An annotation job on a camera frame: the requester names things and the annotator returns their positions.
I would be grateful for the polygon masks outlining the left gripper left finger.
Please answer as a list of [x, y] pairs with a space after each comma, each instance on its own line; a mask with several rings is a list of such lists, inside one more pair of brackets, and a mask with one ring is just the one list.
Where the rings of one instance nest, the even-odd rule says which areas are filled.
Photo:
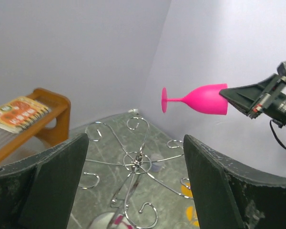
[[0, 229], [65, 229], [89, 139], [78, 134], [0, 167]]

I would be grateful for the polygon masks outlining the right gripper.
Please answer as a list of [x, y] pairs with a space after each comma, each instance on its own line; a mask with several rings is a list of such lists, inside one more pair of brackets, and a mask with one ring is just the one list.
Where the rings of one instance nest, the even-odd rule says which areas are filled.
[[285, 87], [286, 75], [274, 74], [256, 84], [222, 89], [219, 94], [247, 117], [264, 113], [273, 119], [286, 119]]

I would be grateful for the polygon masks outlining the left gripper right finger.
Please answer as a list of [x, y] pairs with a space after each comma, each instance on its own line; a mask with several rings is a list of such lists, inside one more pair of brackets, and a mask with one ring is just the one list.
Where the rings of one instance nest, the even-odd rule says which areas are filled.
[[247, 166], [191, 135], [184, 157], [202, 229], [286, 229], [286, 177]]

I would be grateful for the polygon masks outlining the pink wine glass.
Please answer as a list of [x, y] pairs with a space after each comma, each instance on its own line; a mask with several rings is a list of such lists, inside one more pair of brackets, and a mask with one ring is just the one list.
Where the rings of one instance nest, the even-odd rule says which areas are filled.
[[227, 115], [228, 101], [220, 95], [220, 91], [227, 89], [226, 83], [200, 86], [183, 98], [168, 98], [164, 87], [161, 94], [162, 112], [166, 113], [169, 102], [181, 102], [193, 110], [208, 115]]

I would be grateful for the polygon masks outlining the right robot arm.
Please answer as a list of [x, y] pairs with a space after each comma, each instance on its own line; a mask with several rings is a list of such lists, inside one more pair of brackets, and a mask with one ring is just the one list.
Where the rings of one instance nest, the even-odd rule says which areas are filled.
[[222, 89], [219, 94], [239, 112], [251, 119], [261, 114], [271, 118], [269, 125], [275, 140], [286, 150], [286, 146], [279, 140], [273, 124], [278, 128], [286, 127], [286, 94], [282, 90], [286, 82], [278, 74], [256, 84]]

